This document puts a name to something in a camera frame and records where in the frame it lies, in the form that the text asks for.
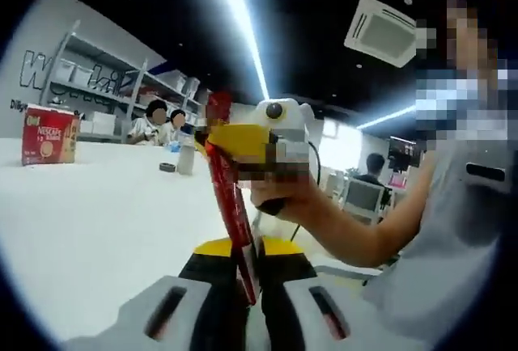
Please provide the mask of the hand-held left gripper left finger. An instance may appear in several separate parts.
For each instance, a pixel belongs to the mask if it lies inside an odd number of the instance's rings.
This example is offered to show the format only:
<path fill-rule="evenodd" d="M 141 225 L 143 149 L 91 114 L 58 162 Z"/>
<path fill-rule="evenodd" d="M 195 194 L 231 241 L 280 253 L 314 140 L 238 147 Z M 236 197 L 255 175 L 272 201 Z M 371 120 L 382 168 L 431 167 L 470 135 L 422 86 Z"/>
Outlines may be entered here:
<path fill-rule="evenodd" d="M 125 302 L 112 326 L 62 348 L 241 350 L 243 297 L 230 240 L 198 246 L 178 276 L 164 276 Z"/>

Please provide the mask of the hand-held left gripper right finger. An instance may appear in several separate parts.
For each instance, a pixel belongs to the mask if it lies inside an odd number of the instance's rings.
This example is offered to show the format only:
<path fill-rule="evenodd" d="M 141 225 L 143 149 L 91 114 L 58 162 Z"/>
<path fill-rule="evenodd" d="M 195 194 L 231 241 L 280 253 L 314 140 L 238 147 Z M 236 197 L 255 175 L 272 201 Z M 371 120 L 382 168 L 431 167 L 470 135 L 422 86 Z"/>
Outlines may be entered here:
<path fill-rule="evenodd" d="M 339 350 L 352 330 L 338 300 L 291 241 L 263 236 L 261 310 L 272 350 Z"/>

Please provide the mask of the person's right hand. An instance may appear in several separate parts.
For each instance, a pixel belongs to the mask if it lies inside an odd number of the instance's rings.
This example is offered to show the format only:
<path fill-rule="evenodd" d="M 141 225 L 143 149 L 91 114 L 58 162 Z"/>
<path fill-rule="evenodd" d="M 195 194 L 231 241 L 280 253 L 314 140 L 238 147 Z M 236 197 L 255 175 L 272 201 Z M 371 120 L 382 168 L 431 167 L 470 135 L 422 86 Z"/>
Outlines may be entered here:
<path fill-rule="evenodd" d="M 306 227 L 316 220 L 321 190 L 313 178 L 285 182 L 253 181 L 251 201 L 269 216 Z"/>

